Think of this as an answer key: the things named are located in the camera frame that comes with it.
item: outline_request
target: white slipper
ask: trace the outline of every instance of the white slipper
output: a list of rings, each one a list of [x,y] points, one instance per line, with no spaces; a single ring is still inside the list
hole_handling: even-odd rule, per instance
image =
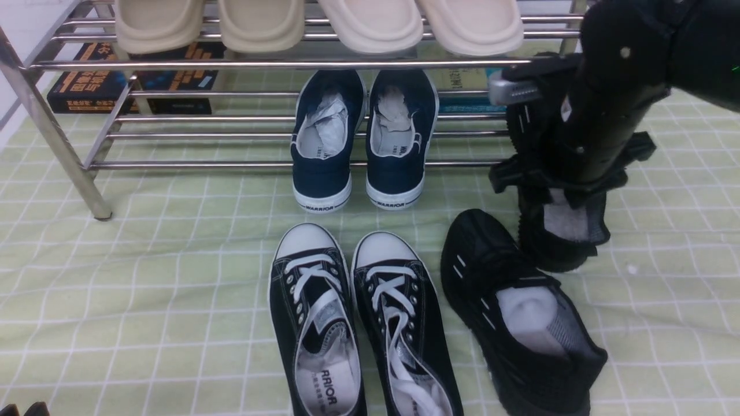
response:
[[[128,53],[185,47],[201,34],[205,0],[115,0],[115,32]]]
[[[359,53],[413,47],[424,34],[414,0],[318,0],[339,40]]]
[[[221,41],[242,53],[277,52],[303,37],[303,0],[218,0]]]
[[[490,56],[524,42],[516,0],[419,0],[435,39],[449,52]]]

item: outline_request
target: white shoelace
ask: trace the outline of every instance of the white shoelace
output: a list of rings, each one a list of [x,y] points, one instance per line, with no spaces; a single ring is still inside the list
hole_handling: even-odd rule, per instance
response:
[[[414,402],[416,402],[419,415],[444,416],[444,412],[438,404],[442,401],[443,395],[439,385],[437,383],[434,384],[431,390],[431,394],[427,392],[426,389],[419,386],[414,378],[411,376],[411,374],[409,374],[406,366],[401,361],[401,358],[399,357],[396,350],[397,344],[401,342],[401,332],[409,324],[409,317],[413,318],[414,316],[416,316],[416,312],[414,310],[415,302],[410,301],[403,293],[401,293],[396,288],[399,286],[403,286],[406,283],[406,276],[411,276],[411,278],[416,279],[417,275],[414,270],[411,270],[408,267],[376,266],[372,267],[368,271],[365,279],[370,280],[370,278],[372,278],[372,276],[376,273],[391,273],[399,276],[397,278],[391,279],[390,281],[383,281],[382,279],[378,279],[379,284],[375,288],[375,292],[372,296],[372,306],[375,312],[377,312],[378,308],[380,307],[381,295],[390,296],[391,298],[398,301],[404,308],[404,310],[400,310],[393,306],[387,306],[383,310],[383,315],[386,319],[386,326],[388,326],[388,322],[391,319],[398,318],[398,325],[396,325],[396,330],[394,331],[393,335],[389,337],[389,334],[386,334],[386,354],[388,355],[390,367],[393,370],[388,374],[391,379],[391,385],[395,389],[406,393],[414,400]]]
[[[300,277],[297,279],[295,286],[291,286],[290,292],[293,295],[293,304],[297,304],[298,307],[295,310],[295,313],[298,314],[298,324],[302,324],[304,319],[304,311],[303,311],[303,304],[298,304],[298,301],[300,300],[300,294],[303,292],[303,288],[306,286],[306,284],[309,282],[311,278],[325,278],[328,281],[333,283],[334,288],[337,290],[341,290],[341,283],[339,282],[339,279],[334,276],[334,274],[338,274],[338,271],[336,269],[333,269],[333,273],[330,273],[323,269],[321,264],[316,264],[311,267],[300,267],[304,264],[310,264],[315,263],[317,261],[325,261],[329,263],[332,266],[336,266],[336,263],[334,260],[332,260],[331,257],[325,254],[316,254],[316,255],[310,255],[302,258],[297,258],[295,260],[292,260],[288,262],[288,264],[285,266],[285,273],[289,273],[291,270],[298,268],[298,273],[300,273]],[[293,283],[293,280],[295,279],[294,275],[288,275],[287,277],[287,284],[290,285]],[[313,305],[311,305],[311,308],[306,313],[306,319],[305,321],[307,323],[311,323],[314,321],[316,316],[321,312],[321,310],[328,305],[329,303],[336,301],[339,299],[339,294],[337,293],[337,290],[327,290],[323,295],[321,295],[316,302],[314,302]],[[301,333],[301,338],[303,335],[306,334],[308,331],[309,325],[306,324],[303,326],[303,331]]]

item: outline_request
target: white toe cap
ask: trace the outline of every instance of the white toe cap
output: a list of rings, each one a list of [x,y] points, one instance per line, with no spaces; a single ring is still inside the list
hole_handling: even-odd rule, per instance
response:
[[[373,232],[362,239],[357,246],[355,267],[365,267],[384,260],[408,259],[418,257],[408,244],[390,232]]]
[[[320,225],[304,223],[291,228],[277,248],[276,258],[312,249],[338,248],[334,238]]]

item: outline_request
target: metal shoe rack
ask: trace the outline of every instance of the metal shoe rack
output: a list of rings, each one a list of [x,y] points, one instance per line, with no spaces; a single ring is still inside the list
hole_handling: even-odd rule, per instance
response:
[[[114,12],[112,0],[78,0],[70,6],[67,12],[56,22],[54,27],[44,37],[44,40],[32,51],[29,58],[23,62],[18,57],[5,33],[0,28],[0,70],[16,91],[21,103],[28,111],[44,139],[54,152],[59,163],[64,168],[92,211],[95,218],[107,220],[112,217],[112,210],[104,200],[95,185],[95,176],[100,170],[275,170],[288,168],[291,161],[109,161],[106,160],[110,147],[116,141],[125,140],[286,140],[290,136],[289,130],[264,132],[234,132],[225,130],[224,124],[234,123],[289,123],[295,120],[293,115],[152,115],[148,98],[295,98],[297,92],[253,92],[253,91],[144,91],[137,82],[136,72],[139,70],[267,70],[267,69],[357,69],[379,70],[394,68],[421,68],[437,69],[446,67],[507,67],[524,64],[528,59],[521,58],[448,58],[445,60],[399,60],[397,58],[383,58],[378,56],[357,56],[346,61],[321,60],[203,60],[203,61],[132,61],[128,55],[116,46],[116,36],[113,32]],[[587,0],[573,0],[571,12],[558,16],[523,16],[526,24],[566,24],[566,28],[558,30],[527,29],[525,38],[563,39],[561,53],[573,52],[576,48],[579,23],[587,7]],[[97,17],[89,17],[95,11]],[[218,19],[205,18],[204,25],[218,25]],[[318,32],[312,30],[303,37],[303,41],[338,41],[332,32],[327,19],[306,19],[307,27],[318,27]],[[100,33],[79,33],[78,28],[98,27],[104,31]],[[424,39],[433,39],[430,30],[424,33]],[[219,33],[203,32],[200,41],[220,41]],[[84,42],[111,42],[118,60],[114,61],[59,61],[57,55],[65,44],[80,44]],[[123,71],[129,77],[129,83],[124,88],[110,117],[104,123],[90,153],[82,161],[73,149],[64,131],[59,126],[51,109],[36,87],[41,75],[47,71]],[[440,95],[481,95],[485,90],[469,91],[440,91]],[[136,101],[140,114],[123,114],[121,109],[128,98]],[[445,114],[440,115],[442,123],[450,121],[470,120],[500,120],[503,114]],[[170,131],[154,130],[152,132],[122,132],[125,124],[171,124],[179,125]],[[212,124],[213,131],[193,132],[182,126],[188,123]],[[434,134],[435,139],[469,137],[490,138],[507,136],[506,130],[445,130]],[[496,163],[496,160],[435,160],[428,161],[430,167],[485,167]],[[353,161],[353,166],[363,166],[363,161]]]

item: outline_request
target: floor mat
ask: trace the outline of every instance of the floor mat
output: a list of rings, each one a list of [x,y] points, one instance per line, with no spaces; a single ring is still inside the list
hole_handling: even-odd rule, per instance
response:
[[[309,76],[240,73],[234,90],[298,91]],[[223,114],[295,111],[282,98],[225,106]],[[103,120],[60,117],[82,154]],[[610,355],[591,392],[592,414],[740,415],[740,117],[676,91],[644,127],[659,150],[609,195],[611,242],[558,276]],[[354,158],[364,149],[358,141]],[[512,151],[505,138],[433,139],[429,158]],[[287,141],[122,141],[110,153],[117,158],[290,154]],[[352,175],[364,182],[363,170]],[[295,203],[287,173],[102,172],[97,184],[115,216],[101,223],[26,121],[0,152],[0,403],[45,400],[53,416],[290,415],[266,301],[283,233],[317,222],[350,256],[368,232],[392,231],[437,280],[443,239],[460,211],[481,208],[515,230],[515,192],[495,195],[486,175],[429,170],[420,200],[401,212],[376,209],[355,187],[343,210],[322,216]],[[504,415],[474,339],[440,304],[465,414]],[[377,369],[359,335],[370,410],[382,415]]]

